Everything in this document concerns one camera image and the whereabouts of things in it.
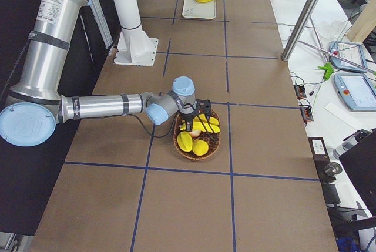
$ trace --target wicker basket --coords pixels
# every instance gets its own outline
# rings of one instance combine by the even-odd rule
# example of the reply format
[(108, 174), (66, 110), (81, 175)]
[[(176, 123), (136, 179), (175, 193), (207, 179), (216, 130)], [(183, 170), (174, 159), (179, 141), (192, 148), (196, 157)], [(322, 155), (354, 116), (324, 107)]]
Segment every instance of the wicker basket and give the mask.
[[(216, 118), (219, 121), (218, 114), (213, 109), (211, 110), (211, 116)], [(180, 116), (180, 114), (178, 114), (176, 121), (175, 121), (175, 126), (174, 126), (173, 141), (174, 141), (174, 145), (175, 145), (176, 150), (182, 156), (184, 156), (185, 158), (188, 158), (190, 160), (199, 161), (199, 160), (204, 160), (206, 158), (209, 158), (211, 155), (213, 155), (216, 152), (216, 150), (219, 147), (219, 143), (220, 143), (220, 134), (221, 134), (220, 132), (219, 133), (201, 132), (201, 134), (197, 138), (195, 138), (195, 139), (204, 140), (209, 145), (208, 152), (206, 154), (204, 154), (203, 156), (197, 156), (196, 154), (193, 153), (193, 151), (184, 152), (182, 149), (180, 149), (179, 145), (177, 144), (176, 138), (177, 138), (177, 135), (180, 133), (180, 127), (179, 126), (181, 124), (182, 124), (182, 117)]]

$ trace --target label sticker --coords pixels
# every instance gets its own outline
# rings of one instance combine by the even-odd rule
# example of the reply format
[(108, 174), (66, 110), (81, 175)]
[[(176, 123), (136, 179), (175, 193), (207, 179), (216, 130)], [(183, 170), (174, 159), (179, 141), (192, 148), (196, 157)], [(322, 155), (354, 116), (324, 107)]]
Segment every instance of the label sticker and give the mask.
[(316, 155), (325, 155), (325, 148), (322, 141), (313, 139), (312, 145)]
[(36, 20), (56, 25), (62, 6), (62, 0), (41, 0)]

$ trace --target metal rod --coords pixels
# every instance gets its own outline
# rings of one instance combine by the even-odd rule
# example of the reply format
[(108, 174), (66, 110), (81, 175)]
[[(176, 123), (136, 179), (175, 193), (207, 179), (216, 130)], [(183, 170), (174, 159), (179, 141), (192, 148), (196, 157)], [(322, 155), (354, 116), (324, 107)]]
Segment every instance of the metal rod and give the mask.
[(303, 10), (301, 11), (301, 14), (298, 18), (298, 21), (296, 22), (296, 26), (293, 30), (293, 33), (291, 34), (290, 38), (288, 39), (287, 45), (285, 49), (283, 50), (282, 54), (282, 60), (288, 61), (288, 59), (291, 56), (291, 53), (293, 52), (301, 33), (304, 30), (304, 27), (307, 24), (307, 21), (309, 17), (312, 14), (313, 9), (315, 8), (318, 0), (307, 0), (305, 3)]
[(372, 74), (376, 75), (376, 71), (373, 71), (373, 70), (371, 70), (371, 69), (368, 69), (368, 68), (366, 68), (366, 67), (363, 67), (363, 66), (361, 66), (361, 65), (359, 65), (359, 64), (357, 64), (357, 63), (355, 63), (355, 62), (353, 62), (353, 61), (350, 61), (350, 60), (348, 60), (348, 59), (346, 59), (346, 58), (342, 58), (342, 57), (340, 57), (340, 56), (338, 56), (338, 55), (335, 55), (334, 53), (331, 53), (331, 52), (329, 52), (329, 51), (326, 51), (325, 49), (318, 48), (318, 47), (316, 47), (316, 46), (314, 46), (314, 45), (310, 45), (309, 43), (307, 43), (307, 42), (303, 42), (303, 41), (299, 41), (299, 43), (302, 43), (303, 45), (309, 46), (310, 48), (316, 49), (316, 50), (318, 50), (318, 51), (324, 52), (326, 55), (330, 55), (331, 57), (338, 58), (338, 59), (341, 60), (341, 61), (344, 61), (344, 62), (346, 62), (346, 63), (349, 63), (349, 64), (351, 64), (351, 65), (353, 65), (353, 66), (356, 66), (356, 67), (358, 67), (358, 68), (361, 68), (362, 70), (365, 70), (365, 71), (367, 71), (367, 72), (369, 72), (369, 73), (372, 73)]
[[(320, 46), (321, 49), (324, 49), (323, 43), (321, 42), (320, 36), (318, 35), (318, 32), (317, 32), (316, 27), (315, 27), (315, 24), (313, 24), (312, 17), (310, 17), (310, 21), (311, 21), (311, 24), (312, 24), (313, 31), (315, 32), (318, 45)], [(329, 62), (329, 58), (328, 58), (328, 56), (327, 56), (326, 53), (323, 53), (323, 57), (324, 57), (324, 60), (326, 61), (326, 63), (328, 63)]]

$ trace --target white pole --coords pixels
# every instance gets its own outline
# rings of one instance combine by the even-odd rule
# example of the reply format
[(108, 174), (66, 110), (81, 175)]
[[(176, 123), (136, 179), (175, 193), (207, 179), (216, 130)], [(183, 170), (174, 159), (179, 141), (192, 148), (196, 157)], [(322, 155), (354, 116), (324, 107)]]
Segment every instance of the white pole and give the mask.
[(157, 39), (149, 39), (142, 30), (137, 0), (113, 0), (122, 26), (115, 63), (152, 66)]

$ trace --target black device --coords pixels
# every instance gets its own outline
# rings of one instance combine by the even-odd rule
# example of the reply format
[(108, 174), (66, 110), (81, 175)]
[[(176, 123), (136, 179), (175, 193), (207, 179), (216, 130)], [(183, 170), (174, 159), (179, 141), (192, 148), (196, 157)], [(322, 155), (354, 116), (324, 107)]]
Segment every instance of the black device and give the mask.
[(342, 154), (340, 161), (365, 205), (376, 216), (376, 132)]

